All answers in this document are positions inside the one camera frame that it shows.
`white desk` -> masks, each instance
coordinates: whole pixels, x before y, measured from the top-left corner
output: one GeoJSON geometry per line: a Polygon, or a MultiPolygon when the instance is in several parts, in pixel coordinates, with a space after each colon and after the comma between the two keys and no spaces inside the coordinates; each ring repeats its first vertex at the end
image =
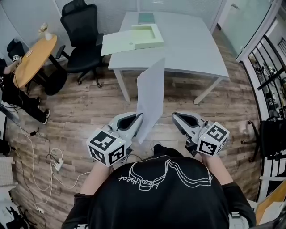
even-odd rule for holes
{"type": "MultiPolygon", "coordinates": [[[[207,89],[194,100],[198,104],[222,79],[229,78],[213,37],[201,18],[166,12],[154,12],[154,18],[164,39],[164,47],[114,53],[108,68],[114,70],[123,95],[129,102],[122,71],[146,70],[165,57],[166,71],[213,77],[207,89]]],[[[138,12],[128,12],[120,31],[130,30],[136,24],[138,12]]]]}

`black railing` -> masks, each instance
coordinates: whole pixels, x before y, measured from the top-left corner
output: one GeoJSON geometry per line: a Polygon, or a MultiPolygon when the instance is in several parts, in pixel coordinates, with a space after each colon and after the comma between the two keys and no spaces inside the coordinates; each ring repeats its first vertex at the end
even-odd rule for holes
{"type": "Polygon", "coordinates": [[[278,43],[278,47],[281,49],[282,53],[286,57],[286,41],[284,38],[281,39],[281,41],[278,43]]]}
{"type": "Polygon", "coordinates": [[[264,35],[248,58],[260,82],[257,89],[263,90],[270,119],[285,119],[286,89],[284,83],[286,82],[286,65],[276,47],[264,35]]]}

